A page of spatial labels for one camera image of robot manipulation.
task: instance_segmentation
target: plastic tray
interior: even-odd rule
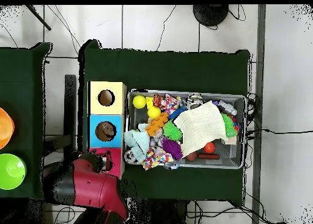
[[[171,91],[157,91],[157,90],[143,90],[139,91],[137,89],[132,89],[128,91],[126,106],[128,108],[128,116],[125,121],[125,131],[137,129],[139,123],[147,123],[148,115],[147,115],[147,107],[145,106],[143,109],[136,109],[133,106],[133,98],[136,95],[143,96],[151,96],[153,97],[155,94],[159,94],[160,96],[164,96],[165,93],[170,94],[173,97],[181,96],[188,97],[191,92],[171,92]],[[193,162],[183,158],[180,160],[180,166],[184,167],[193,167],[193,168],[223,168],[223,169],[239,169],[245,163],[245,135],[246,135],[246,114],[248,109],[247,99],[243,95],[230,95],[230,94],[209,94],[209,93],[201,93],[201,96],[205,101],[211,100],[219,101],[223,100],[226,103],[232,104],[237,110],[236,123],[241,125],[241,129],[239,130],[237,136],[237,145],[225,145],[222,144],[221,139],[214,140],[215,151],[214,154],[219,154],[218,160],[206,160],[206,159],[196,159]]]

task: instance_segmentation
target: green cloth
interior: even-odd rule
[[[0,107],[13,119],[15,130],[0,154],[19,156],[26,164],[23,183],[1,190],[0,197],[43,198],[43,58],[50,43],[31,49],[0,48]]]
[[[247,50],[226,53],[175,53],[99,49],[96,40],[84,44],[79,52],[80,82],[83,89],[83,129],[87,128],[87,82],[121,81],[128,90],[242,94],[248,91]],[[83,150],[86,150],[83,130]],[[243,168],[156,167],[144,171],[126,163],[123,186],[130,196],[179,200],[232,200],[241,204]]]

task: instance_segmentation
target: green spiky ball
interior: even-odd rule
[[[228,138],[236,136],[237,131],[234,129],[234,123],[232,122],[232,119],[224,113],[222,113],[222,118],[225,123],[226,136]]]
[[[170,140],[178,141],[182,138],[182,132],[175,126],[172,120],[165,123],[163,127],[164,136]]]

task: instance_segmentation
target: green bowl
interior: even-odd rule
[[[0,155],[0,189],[17,188],[26,175],[26,165],[22,159],[12,154]]]

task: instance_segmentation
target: white fabric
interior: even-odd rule
[[[202,149],[208,142],[227,140],[225,123],[216,105],[211,101],[192,110],[184,111],[174,124],[183,133],[183,157]]]

